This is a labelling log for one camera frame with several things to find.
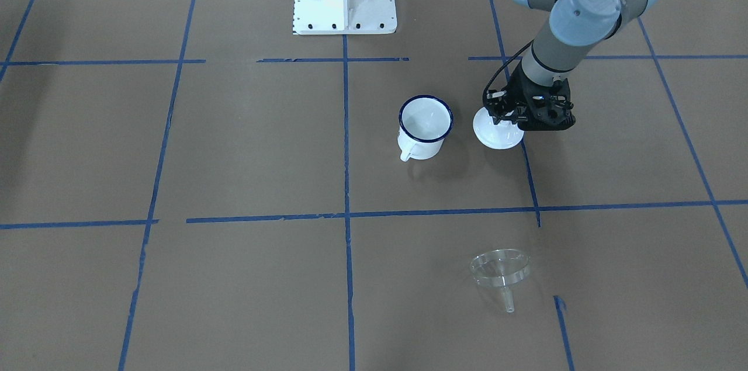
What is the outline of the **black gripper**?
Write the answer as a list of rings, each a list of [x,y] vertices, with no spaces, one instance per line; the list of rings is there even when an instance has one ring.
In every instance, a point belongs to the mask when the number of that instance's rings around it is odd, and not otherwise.
[[[513,74],[500,91],[483,92],[483,107],[493,125],[508,120],[523,131],[563,131],[576,123],[567,79],[544,86]]]

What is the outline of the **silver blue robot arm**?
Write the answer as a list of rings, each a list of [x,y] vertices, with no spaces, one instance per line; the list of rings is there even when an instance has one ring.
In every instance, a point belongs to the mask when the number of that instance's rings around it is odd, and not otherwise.
[[[520,62],[497,91],[486,85],[483,107],[491,125],[521,131],[562,131],[574,126],[569,75],[602,41],[641,17],[659,0],[513,0],[549,14]]]

